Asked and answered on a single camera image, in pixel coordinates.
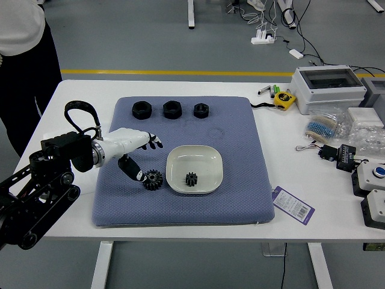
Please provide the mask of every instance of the black pants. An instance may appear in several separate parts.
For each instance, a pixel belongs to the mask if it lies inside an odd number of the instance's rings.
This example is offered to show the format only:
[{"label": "black pants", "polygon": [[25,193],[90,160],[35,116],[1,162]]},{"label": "black pants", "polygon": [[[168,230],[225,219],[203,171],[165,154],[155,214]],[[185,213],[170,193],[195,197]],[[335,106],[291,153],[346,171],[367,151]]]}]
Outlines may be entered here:
[{"label": "black pants", "polygon": [[38,45],[19,55],[3,56],[0,66],[0,118],[21,156],[62,80],[51,29],[46,23]]}]

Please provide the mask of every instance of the white plug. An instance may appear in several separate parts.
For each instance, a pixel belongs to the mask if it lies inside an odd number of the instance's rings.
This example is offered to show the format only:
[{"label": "white plug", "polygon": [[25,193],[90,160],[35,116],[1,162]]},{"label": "white plug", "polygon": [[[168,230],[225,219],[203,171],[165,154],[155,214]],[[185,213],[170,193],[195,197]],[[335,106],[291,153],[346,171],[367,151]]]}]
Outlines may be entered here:
[{"label": "white plug", "polygon": [[266,30],[262,32],[260,29],[258,29],[257,36],[251,39],[251,43],[252,44],[272,44],[274,43],[274,38],[272,38],[270,35],[266,37]]}]

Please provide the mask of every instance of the yellow floor line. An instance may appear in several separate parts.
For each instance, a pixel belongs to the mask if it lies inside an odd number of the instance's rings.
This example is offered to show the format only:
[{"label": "yellow floor line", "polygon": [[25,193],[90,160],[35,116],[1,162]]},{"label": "yellow floor line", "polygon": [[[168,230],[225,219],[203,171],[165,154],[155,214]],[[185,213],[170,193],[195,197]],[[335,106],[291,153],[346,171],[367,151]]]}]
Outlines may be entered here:
[{"label": "yellow floor line", "polygon": [[[63,74],[115,74],[115,75],[200,75],[200,76],[287,76],[293,72],[254,72],[254,71],[205,71],[205,70],[103,70],[103,69],[62,69]],[[359,78],[371,76],[357,74]]]}]

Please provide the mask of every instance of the blue button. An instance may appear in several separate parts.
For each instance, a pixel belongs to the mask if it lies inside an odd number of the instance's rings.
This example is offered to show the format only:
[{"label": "blue button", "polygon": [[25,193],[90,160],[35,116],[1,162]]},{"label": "blue button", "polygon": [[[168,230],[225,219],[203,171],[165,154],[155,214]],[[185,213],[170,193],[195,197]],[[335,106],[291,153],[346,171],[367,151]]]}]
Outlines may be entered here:
[{"label": "blue button", "polygon": [[373,174],[377,177],[377,178],[384,178],[385,177],[385,169],[383,167],[376,167],[374,170],[373,170]]}]

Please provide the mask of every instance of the gray device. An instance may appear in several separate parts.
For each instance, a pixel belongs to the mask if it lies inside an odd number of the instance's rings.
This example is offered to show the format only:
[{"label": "gray device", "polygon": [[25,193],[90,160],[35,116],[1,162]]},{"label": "gray device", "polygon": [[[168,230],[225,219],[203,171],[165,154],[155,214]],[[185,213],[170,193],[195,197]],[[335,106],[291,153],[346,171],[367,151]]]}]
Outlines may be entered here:
[{"label": "gray device", "polygon": [[385,124],[385,77],[364,77],[361,82],[368,91],[360,107],[372,107]]},{"label": "gray device", "polygon": [[385,229],[385,191],[372,190],[362,200],[361,209],[367,227]]},{"label": "gray device", "polygon": [[325,104],[358,107],[366,93],[366,87],[347,65],[298,67],[288,90],[297,97],[301,114]]},{"label": "gray device", "polygon": [[372,190],[385,190],[385,165],[363,161],[351,179],[353,193],[358,197],[366,197]]}]

